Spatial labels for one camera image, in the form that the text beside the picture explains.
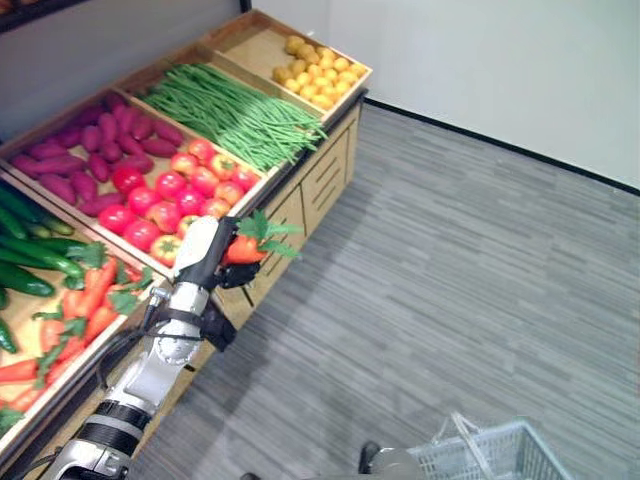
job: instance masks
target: yellow fruit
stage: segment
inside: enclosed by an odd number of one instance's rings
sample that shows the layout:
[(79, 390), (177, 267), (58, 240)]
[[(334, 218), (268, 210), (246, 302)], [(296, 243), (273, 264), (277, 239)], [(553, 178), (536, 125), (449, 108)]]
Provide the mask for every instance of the yellow fruit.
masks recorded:
[(339, 97), (347, 93), (350, 89), (351, 89), (351, 85), (349, 85), (346, 82), (340, 81), (336, 83), (336, 92), (338, 93)]
[(300, 84), (293, 78), (290, 78), (286, 82), (284, 82), (284, 88), (286, 88), (287, 90), (291, 90), (293, 93), (298, 93), (300, 91)]
[(280, 85), (284, 85), (284, 82), (293, 78), (293, 74), (287, 67), (276, 67), (273, 69), (273, 79)]
[(349, 68), (349, 60), (340, 57), (335, 62), (333, 62), (333, 68), (337, 72), (344, 72), (347, 68)]
[(296, 81), (298, 82), (301, 88), (306, 85), (309, 85), (311, 83), (311, 80), (312, 80), (311, 75), (309, 75), (307, 72), (302, 72), (300, 75), (296, 77)]
[(294, 60), (289, 64), (289, 70), (291, 70), (291, 73), (293, 73), (294, 77), (297, 77), (306, 69), (307, 69), (307, 62), (305, 62), (304, 60), (300, 60), (300, 59)]
[(338, 75), (338, 79), (341, 82), (348, 83), (349, 85), (353, 85), (358, 81), (358, 77), (356, 77), (356, 74), (353, 72), (349, 72), (348, 70), (345, 72), (340, 72), (340, 74)]
[(308, 43), (304, 43), (304, 44), (300, 45), (298, 50), (296, 50), (296, 57), (304, 59), (304, 57), (306, 57), (307, 55), (309, 55), (311, 53), (314, 53), (314, 54), (317, 55), (317, 53), (313, 49), (312, 45), (309, 45)]
[(322, 69), (317, 66), (317, 65), (309, 65), (309, 68), (307, 68), (307, 73), (309, 75), (311, 75), (312, 77), (321, 77), (322, 76)]
[(322, 95), (324, 95), (334, 103), (337, 102), (338, 99), (340, 98), (340, 95), (338, 94), (338, 92), (336, 92), (336, 89), (333, 87), (333, 85), (327, 85), (326, 87), (322, 87), (322, 90), (320, 90), (320, 93), (322, 93)]
[(349, 71), (354, 73), (356, 77), (360, 78), (362, 75), (367, 73), (367, 67), (361, 63), (354, 63), (349, 67)]
[(318, 93), (318, 87), (315, 85), (306, 85), (300, 89), (300, 96), (305, 100), (311, 100)]
[(324, 78), (329, 80), (331, 83), (335, 83), (338, 80), (338, 72), (336, 72), (333, 68), (324, 71)]
[(287, 37), (287, 41), (284, 44), (284, 50), (290, 55), (295, 55), (298, 49), (304, 45), (304, 39), (291, 35)]
[(316, 48), (316, 53), (320, 55), (320, 58), (327, 57), (331, 61), (336, 59), (336, 54), (333, 50), (327, 47), (318, 47)]

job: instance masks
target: white wall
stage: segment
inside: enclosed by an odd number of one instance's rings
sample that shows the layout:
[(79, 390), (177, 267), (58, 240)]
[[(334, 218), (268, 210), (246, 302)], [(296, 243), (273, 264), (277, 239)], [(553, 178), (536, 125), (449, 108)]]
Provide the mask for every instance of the white wall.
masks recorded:
[(638, 0), (254, 0), (370, 96), (640, 187)]
[(0, 35), (0, 138), (239, 13), (238, 0), (92, 0)]

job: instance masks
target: sweet potato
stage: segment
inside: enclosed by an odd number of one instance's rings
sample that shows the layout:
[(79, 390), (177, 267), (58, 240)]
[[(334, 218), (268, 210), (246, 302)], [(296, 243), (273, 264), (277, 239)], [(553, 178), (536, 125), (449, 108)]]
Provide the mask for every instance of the sweet potato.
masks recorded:
[(40, 177), (40, 185), (49, 190), (54, 195), (57, 195), (65, 202), (75, 205), (76, 204), (76, 194), (67, 180), (60, 175), (56, 175), (54, 173), (46, 173)]

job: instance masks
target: fake fruit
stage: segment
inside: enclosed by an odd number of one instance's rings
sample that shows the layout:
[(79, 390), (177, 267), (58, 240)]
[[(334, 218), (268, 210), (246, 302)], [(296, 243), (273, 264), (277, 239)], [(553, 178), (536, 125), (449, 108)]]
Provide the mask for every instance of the fake fruit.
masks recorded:
[(109, 205), (98, 215), (100, 225), (118, 235), (122, 235), (125, 228), (135, 220), (134, 213), (123, 205)]
[(175, 235), (162, 235), (151, 245), (151, 256), (167, 267), (176, 261), (182, 240)]
[(216, 188), (216, 197), (234, 206), (244, 196), (242, 189), (233, 182), (224, 182)]
[(129, 192), (128, 200), (131, 211), (144, 217), (152, 205), (162, 201), (162, 196), (149, 187), (136, 187)]
[(221, 219), (231, 210), (231, 205), (221, 198), (212, 198), (202, 204), (200, 215), (210, 215), (217, 219)]
[(172, 200), (186, 185), (184, 177), (176, 172), (164, 172), (156, 179), (156, 191), (167, 200)]
[(176, 195), (176, 205), (181, 215), (197, 215), (205, 201), (204, 195), (196, 189), (187, 187)]
[(162, 201), (152, 205), (145, 215), (164, 233), (175, 233), (180, 223), (180, 210), (175, 203)]
[(198, 159), (193, 155), (185, 152), (178, 152), (171, 157), (171, 163), (169, 165), (171, 170), (183, 174), (185, 177), (190, 177), (198, 166)]
[(196, 168), (191, 175), (191, 186), (205, 197), (213, 197), (219, 183), (218, 177), (206, 167)]
[(147, 220), (136, 220), (124, 231), (124, 239), (143, 252), (148, 252), (151, 244), (162, 232)]

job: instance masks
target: black baseboard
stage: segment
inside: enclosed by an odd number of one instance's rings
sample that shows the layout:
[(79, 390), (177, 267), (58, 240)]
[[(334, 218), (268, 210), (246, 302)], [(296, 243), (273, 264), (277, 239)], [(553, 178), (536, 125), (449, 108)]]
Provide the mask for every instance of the black baseboard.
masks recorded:
[(425, 117), (424, 115), (420, 115), (418, 113), (410, 112), (408, 110), (404, 110), (403, 108), (394, 107), (393, 105), (389, 105), (387, 103), (379, 102), (377, 100), (373, 100), (372, 98), (365, 98), (365, 103), (370, 105), (374, 105), (378, 108), (382, 108), (384, 110), (388, 110), (393, 113), (397, 113), (399, 115), (404, 115), (405, 117), (413, 118), (415, 120), (419, 120), (424, 123), (428, 123), (429, 125), (434, 125), (436, 127), (444, 128), (445, 130), (451, 130), (452, 132), (460, 133), (462, 135), (466, 135), (467, 137), (475, 138), (476, 140), (481, 140), (483, 142), (490, 143), (491, 145), (495, 145), (500, 148), (504, 148), (506, 150), (510, 150), (515, 153), (519, 153), (522, 155), (526, 155), (527, 157), (533, 158), (534, 160), (538, 160), (540, 162), (547, 163), (549, 165), (553, 165), (554, 167), (559, 167), (564, 170), (568, 170), (573, 173), (577, 173), (578, 175), (582, 175), (584, 177), (591, 178), (593, 180), (597, 180), (598, 182), (602, 182), (606, 185), (609, 185), (614, 188), (618, 188), (620, 190), (624, 190), (625, 192), (629, 192), (633, 195), (640, 196), (640, 189), (632, 187), (631, 185), (627, 185), (616, 180), (612, 180), (607, 177), (603, 177), (602, 175), (598, 175), (597, 173), (590, 172), (589, 170), (585, 170), (580, 167), (576, 167), (575, 165), (570, 165), (565, 162), (561, 162), (560, 160), (556, 160), (555, 158), (547, 157), (546, 155), (542, 155), (540, 153), (532, 152), (531, 150), (527, 150), (526, 148), (518, 147), (516, 145), (512, 145), (507, 142), (503, 142), (501, 140), (496, 140), (495, 138), (487, 137), (480, 133), (472, 132), (465, 128), (456, 127), (455, 125), (451, 125), (449, 123), (441, 122), (440, 120), (436, 120), (434, 118)]

